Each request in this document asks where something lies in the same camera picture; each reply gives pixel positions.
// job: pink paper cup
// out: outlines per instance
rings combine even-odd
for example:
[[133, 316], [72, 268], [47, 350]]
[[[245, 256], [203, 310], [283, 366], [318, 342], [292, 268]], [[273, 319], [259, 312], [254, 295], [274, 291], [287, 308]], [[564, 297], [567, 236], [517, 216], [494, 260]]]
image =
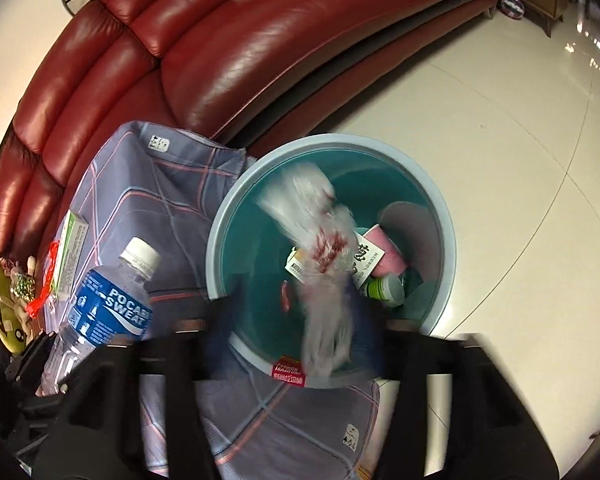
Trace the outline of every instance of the pink paper cup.
[[384, 256], [380, 258], [376, 268], [371, 271], [371, 276], [374, 278], [382, 278], [388, 274], [400, 276], [407, 270], [407, 264], [404, 262], [400, 251], [398, 251], [397, 247], [382, 231], [380, 224], [374, 225], [369, 231], [363, 234], [363, 237], [384, 251]]

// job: trash bin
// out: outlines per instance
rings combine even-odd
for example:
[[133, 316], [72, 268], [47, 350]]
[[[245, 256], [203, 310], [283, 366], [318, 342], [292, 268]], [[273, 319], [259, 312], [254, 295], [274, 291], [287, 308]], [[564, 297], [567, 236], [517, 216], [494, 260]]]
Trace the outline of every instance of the trash bin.
[[[267, 154], [238, 179], [222, 201], [206, 249], [210, 298], [224, 296], [245, 275], [246, 306], [232, 346], [255, 367], [274, 375], [276, 364], [300, 358], [304, 317], [284, 312], [281, 288], [294, 278], [285, 270], [293, 243], [257, 204], [271, 179], [298, 162], [318, 166], [333, 184], [338, 202], [362, 227], [379, 223], [423, 283], [392, 317], [411, 319], [429, 334], [442, 315], [456, 266], [451, 216], [429, 175], [407, 155], [377, 140], [323, 134], [295, 140]], [[311, 388], [339, 388], [370, 379], [348, 363], [328, 378], [303, 377]]]

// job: white plastic bag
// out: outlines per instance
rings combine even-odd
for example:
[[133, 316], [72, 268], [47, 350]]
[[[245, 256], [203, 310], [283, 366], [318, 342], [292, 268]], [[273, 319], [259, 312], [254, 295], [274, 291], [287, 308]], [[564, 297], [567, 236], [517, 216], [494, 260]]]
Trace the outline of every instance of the white plastic bag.
[[306, 255], [299, 284], [306, 314], [302, 367], [327, 377], [349, 360], [353, 326], [344, 291], [357, 247], [353, 218], [334, 205], [333, 186], [313, 164], [285, 172], [264, 190], [260, 206]]

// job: gray checkered fabric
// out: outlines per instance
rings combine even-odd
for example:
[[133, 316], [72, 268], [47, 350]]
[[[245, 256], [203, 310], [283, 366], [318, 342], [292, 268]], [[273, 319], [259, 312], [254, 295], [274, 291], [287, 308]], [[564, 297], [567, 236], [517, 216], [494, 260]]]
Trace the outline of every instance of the gray checkered fabric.
[[[202, 312], [205, 251], [222, 199], [250, 163], [204, 137], [157, 124], [120, 126], [85, 172], [71, 209], [89, 223], [74, 278], [115, 265], [132, 237], [154, 247], [162, 262], [147, 292], [154, 309], [148, 336], [167, 332], [178, 319]], [[45, 307], [56, 330], [65, 303]], [[162, 393], [164, 378], [141, 381], [147, 466], [167, 475]], [[281, 383], [239, 355], [228, 357], [222, 377], [196, 384], [206, 434], [227, 480], [356, 478], [355, 468], [378, 412], [375, 383], [312, 390]], [[344, 443], [348, 426], [359, 433]]]

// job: red leather sofa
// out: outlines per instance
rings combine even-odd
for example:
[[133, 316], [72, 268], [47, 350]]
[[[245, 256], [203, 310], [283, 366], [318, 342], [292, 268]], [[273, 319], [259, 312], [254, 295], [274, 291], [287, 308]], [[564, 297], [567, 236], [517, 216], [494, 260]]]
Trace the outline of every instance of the red leather sofa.
[[120, 124], [186, 128], [261, 156], [497, 1], [92, 0], [0, 149], [0, 254], [44, 255]]

